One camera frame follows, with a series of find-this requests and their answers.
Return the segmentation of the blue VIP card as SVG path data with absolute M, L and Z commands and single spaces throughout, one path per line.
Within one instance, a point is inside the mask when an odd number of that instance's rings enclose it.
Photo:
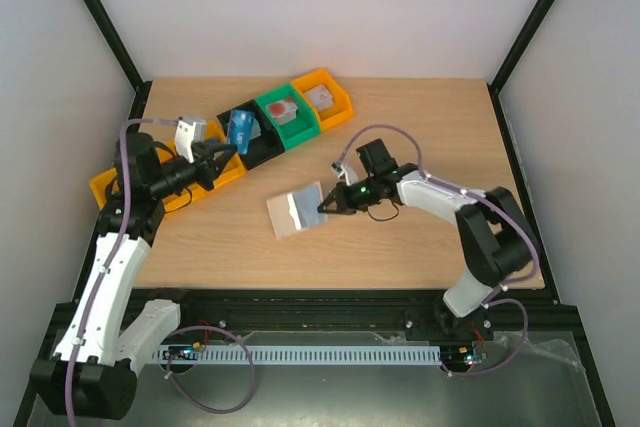
M 231 111 L 226 143 L 234 145 L 239 155 L 246 155 L 249 149 L 255 115 L 251 111 L 234 109 Z

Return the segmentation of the beige card holder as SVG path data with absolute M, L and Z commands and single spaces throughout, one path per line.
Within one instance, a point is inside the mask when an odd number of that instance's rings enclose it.
M 318 210 L 323 200 L 319 182 L 269 198 L 266 206 L 275 237 L 284 239 L 327 223 L 328 215 Z

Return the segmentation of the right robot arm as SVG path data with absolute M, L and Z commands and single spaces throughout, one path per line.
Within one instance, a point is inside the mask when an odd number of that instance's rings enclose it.
M 388 200 L 420 209 L 457 228 L 464 259 L 460 278 L 435 301 L 433 323 L 445 337 L 460 337 L 471 316 L 507 287 L 528 264 L 540 264 L 539 247 L 515 197 L 506 188 L 467 189 L 400 165 L 380 139 L 356 149 L 362 180 L 342 161 L 332 164 L 339 181 L 318 205 L 330 215 L 353 215 Z

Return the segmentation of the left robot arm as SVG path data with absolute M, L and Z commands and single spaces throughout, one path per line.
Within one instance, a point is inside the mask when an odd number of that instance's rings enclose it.
M 130 410 L 141 370 L 181 320 L 179 305 L 152 300 L 122 325 L 134 281 L 165 216 L 164 200 L 198 184 L 214 188 L 237 148 L 217 140 L 191 145 L 190 158 L 159 159 L 147 133 L 123 134 L 115 160 L 118 189 L 97 224 L 93 265 L 69 326 L 30 379 L 49 411 L 70 425 L 81 417 L 120 420 Z

